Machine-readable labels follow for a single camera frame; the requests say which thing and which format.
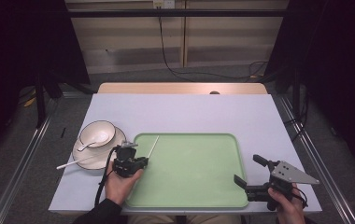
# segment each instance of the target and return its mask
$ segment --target green tray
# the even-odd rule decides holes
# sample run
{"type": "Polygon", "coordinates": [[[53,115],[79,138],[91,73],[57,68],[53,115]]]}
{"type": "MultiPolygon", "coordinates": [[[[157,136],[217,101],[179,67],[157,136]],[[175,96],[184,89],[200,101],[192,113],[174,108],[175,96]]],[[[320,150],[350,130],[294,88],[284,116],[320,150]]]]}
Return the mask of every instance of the green tray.
{"type": "Polygon", "coordinates": [[[149,165],[126,203],[145,208],[239,208],[248,198],[234,183],[245,178],[238,144],[228,133],[142,133],[136,157],[149,165]]]}

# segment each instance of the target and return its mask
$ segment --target spoon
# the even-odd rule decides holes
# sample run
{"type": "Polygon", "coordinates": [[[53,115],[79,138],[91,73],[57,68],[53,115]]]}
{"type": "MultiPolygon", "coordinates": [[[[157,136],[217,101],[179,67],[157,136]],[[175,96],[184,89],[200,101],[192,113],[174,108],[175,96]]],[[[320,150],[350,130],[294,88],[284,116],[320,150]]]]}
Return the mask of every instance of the spoon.
{"type": "Polygon", "coordinates": [[[81,147],[78,148],[78,151],[84,150],[86,147],[93,145],[95,143],[101,143],[105,142],[108,139],[108,134],[107,133],[100,133],[99,135],[96,135],[93,139],[93,142],[87,144],[87,145],[82,145],[81,147]]]}

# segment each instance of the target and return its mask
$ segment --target sleeve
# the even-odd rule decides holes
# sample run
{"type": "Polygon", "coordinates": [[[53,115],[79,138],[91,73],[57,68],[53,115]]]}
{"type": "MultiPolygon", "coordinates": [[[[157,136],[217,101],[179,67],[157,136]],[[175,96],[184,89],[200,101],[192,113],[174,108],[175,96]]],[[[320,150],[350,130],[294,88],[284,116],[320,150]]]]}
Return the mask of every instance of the sleeve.
{"type": "Polygon", "coordinates": [[[109,199],[104,199],[90,212],[76,218],[73,224],[103,224],[114,223],[114,219],[120,215],[121,207],[109,199]]]}

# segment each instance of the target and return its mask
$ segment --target human hand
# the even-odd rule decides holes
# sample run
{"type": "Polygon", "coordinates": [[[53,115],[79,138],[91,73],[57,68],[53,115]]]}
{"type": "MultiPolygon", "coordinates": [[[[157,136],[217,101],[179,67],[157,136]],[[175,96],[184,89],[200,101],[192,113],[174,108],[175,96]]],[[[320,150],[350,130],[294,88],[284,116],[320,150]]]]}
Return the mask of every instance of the human hand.
{"type": "MultiPolygon", "coordinates": [[[[292,193],[300,196],[300,191],[297,188],[297,185],[293,184],[292,193]]],[[[268,189],[268,193],[271,198],[279,202],[277,207],[277,217],[279,223],[281,224],[305,224],[304,212],[303,212],[303,203],[297,198],[294,198],[291,201],[277,190],[268,189]]]]}
{"type": "MultiPolygon", "coordinates": [[[[108,174],[111,172],[112,167],[113,162],[111,161],[107,168],[108,174]]],[[[119,176],[115,172],[111,172],[105,183],[106,198],[118,204],[119,206],[122,206],[122,204],[125,202],[125,199],[131,192],[131,189],[134,186],[136,180],[138,180],[140,176],[142,176],[142,174],[143,169],[140,169],[136,171],[133,176],[124,178],[119,176]]]]}

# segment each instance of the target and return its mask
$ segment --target person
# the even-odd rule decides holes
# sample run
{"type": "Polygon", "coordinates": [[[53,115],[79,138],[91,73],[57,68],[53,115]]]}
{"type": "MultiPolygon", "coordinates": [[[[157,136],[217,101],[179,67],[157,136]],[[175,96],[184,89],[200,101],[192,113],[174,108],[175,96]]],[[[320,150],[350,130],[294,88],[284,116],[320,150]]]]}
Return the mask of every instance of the person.
{"type": "MultiPolygon", "coordinates": [[[[108,166],[108,173],[111,171],[112,161],[108,166]]],[[[90,212],[75,219],[73,224],[120,224],[119,219],[122,204],[131,192],[135,182],[142,176],[143,169],[138,170],[133,176],[123,178],[115,172],[111,172],[105,183],[105,199],[95,206],[90,212]]],[[[293,184],[293,193],[300,195],[296,184],[293,184]]],[[[277,207],[277,221],[281,224],[304,224],[305,216],[303,204],[300,200],[293,198],[288,201],[280,192],[268,189],[270,196],[279,202],[277,207]]],[[[175,217],[170,216],[132,216],[129,223],[174,223],[175,217]]],[[[188,216],[191,223],[241,223],[240,216],[188,216]]]]}

